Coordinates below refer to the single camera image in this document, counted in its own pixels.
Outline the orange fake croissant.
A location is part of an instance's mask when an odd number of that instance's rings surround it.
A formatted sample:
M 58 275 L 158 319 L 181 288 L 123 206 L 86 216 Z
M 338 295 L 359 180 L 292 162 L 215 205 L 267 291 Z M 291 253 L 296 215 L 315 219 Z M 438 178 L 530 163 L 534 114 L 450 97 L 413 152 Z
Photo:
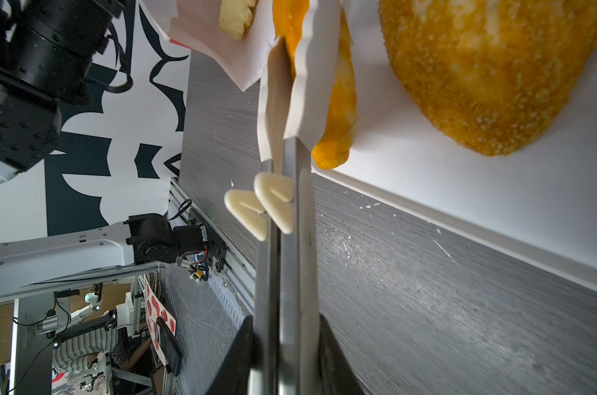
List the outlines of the orange fake croissant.
M 257 0 L 223 0 L 219 13 L 219 29 L 235 40 L 241 40 L 252 25 Z

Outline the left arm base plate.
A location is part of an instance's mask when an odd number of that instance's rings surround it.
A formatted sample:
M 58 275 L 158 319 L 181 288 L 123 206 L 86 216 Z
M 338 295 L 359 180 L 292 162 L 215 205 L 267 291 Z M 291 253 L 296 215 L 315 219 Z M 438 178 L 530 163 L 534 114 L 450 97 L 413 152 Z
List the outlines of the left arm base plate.
M 179 210 L 172 224 L 180 242 L 176 264 L 188 270 L 192 281 L 208 282 L 225 272 L 228 247 L 209 222 L 188 207 Z

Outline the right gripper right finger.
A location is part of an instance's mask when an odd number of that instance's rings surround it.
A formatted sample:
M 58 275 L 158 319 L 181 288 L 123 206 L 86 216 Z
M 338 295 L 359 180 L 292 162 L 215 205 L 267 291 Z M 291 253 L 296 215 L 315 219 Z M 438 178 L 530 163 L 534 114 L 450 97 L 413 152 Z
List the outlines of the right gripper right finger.
M 364 395 L 326 317 L 320 315 L 319 372 L 324 395 Z

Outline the yellow fake bread roll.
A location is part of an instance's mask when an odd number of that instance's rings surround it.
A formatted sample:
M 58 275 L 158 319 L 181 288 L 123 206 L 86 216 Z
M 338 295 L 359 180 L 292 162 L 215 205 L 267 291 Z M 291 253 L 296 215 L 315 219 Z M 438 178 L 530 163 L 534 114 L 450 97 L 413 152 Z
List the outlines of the yellow fake bread roll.
M 291 76 L 296 76 L 295 52 L 303 37 L 303 20 L 308 12 L 308 0 L 275 0 L 273 20 L 275 35 L 285 39 L 291 62 Z M 344 9 L 340 10 L 339 44 L 335 81 L 323 137 L 312 150 L 312 158 L 323 170 L 331 170 L 346 163 L 354 145 L 357 121 L 357 94 L 352 63 L 353 41 Z

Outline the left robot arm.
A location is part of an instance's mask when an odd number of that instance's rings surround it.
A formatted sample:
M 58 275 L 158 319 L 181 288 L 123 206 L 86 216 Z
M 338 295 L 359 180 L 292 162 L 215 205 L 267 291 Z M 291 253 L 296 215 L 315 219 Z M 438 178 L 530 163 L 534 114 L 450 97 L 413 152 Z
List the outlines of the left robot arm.
M 123 1 L 0 2 L 0 185 L 42 162 L 61 138 L 60 104 L 86 105 L 94 54 L 116 40 Z M 0 302 L 85 281 L 89 272 L 175 263 L 192 242 L 161 214 L 0 243 Z

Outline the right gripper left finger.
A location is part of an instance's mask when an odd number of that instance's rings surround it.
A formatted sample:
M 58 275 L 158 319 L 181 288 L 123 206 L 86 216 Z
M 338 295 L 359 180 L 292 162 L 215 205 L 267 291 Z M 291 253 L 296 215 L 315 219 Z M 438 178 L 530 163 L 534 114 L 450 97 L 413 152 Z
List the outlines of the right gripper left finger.
M 249 315 L 242 321 L 206 395 L 247 395 L 253 342 L 253 317 Z

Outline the sesame oval fake bread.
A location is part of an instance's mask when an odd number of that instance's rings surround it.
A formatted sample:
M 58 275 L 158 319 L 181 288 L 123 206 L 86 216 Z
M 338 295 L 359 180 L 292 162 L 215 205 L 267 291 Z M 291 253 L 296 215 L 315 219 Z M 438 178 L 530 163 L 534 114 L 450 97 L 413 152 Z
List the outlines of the sesame oval fake bread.
M 483 156 L 537 140 L 597 45 L 597 1 L 382 1 L 387 57 L 437 130 Z

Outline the red white paper bag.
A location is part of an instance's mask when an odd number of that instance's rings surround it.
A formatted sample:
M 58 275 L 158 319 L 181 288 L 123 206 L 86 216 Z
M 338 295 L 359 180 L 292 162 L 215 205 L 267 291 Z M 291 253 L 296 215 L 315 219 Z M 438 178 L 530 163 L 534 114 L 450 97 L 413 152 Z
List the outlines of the red white paper bag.
M 145 1 L 163 36 L 214 59 L 245 91 L 260 78 L 275 41 L 272 1 L 257 1 L 252 25 L 241 40 L 219 29 L 222 1 Z

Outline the metal white-tipped tongs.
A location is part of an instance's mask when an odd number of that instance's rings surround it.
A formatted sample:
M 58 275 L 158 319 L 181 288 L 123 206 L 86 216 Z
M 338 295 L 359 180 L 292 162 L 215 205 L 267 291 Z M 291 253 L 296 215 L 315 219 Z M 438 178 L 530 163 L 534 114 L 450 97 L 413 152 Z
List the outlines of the metal white-tipped tongs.
M 325 129 L 336 74 L 337 1 L 312 1 L 295 52 L 277 39 L 260 78 L 261 170 L 230 190 L 229 212 L 258 240 L 247 394 L 320 394 L 320 309 L 312 150 Z

